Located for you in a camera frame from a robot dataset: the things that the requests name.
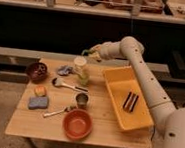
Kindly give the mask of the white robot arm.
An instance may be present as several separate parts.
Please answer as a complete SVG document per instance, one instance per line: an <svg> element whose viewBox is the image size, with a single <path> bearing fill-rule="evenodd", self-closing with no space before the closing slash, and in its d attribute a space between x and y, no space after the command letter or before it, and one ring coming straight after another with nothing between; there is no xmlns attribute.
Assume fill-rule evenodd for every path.
<svg viewBox="0 0 185 148"><path fill-rule="evenodd" d="M185 148L185 107L177 108L172 103L145 63L143 46L137 39L125 36L117 42L108 41L84 49L82 53L96 61L128 59L156 124L155 128L163 135L162 148Z"/></svg>

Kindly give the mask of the yellow-green gripper finger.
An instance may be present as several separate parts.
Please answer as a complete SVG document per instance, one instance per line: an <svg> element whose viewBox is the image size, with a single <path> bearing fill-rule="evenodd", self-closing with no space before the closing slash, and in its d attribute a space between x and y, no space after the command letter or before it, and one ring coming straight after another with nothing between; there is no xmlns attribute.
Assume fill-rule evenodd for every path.
<svg viewBox="0 0 185 148"><path fill-rule="evenodd" d="M91 52L92 52L92 51L89 50L89 49L88 49L88 50L85 50L85 49L84 49L84 50L81 52L81 55L82 55L82 56L84 56L84 55L85 55L85 56L88 56L89 54L91 54Z"/></svg>

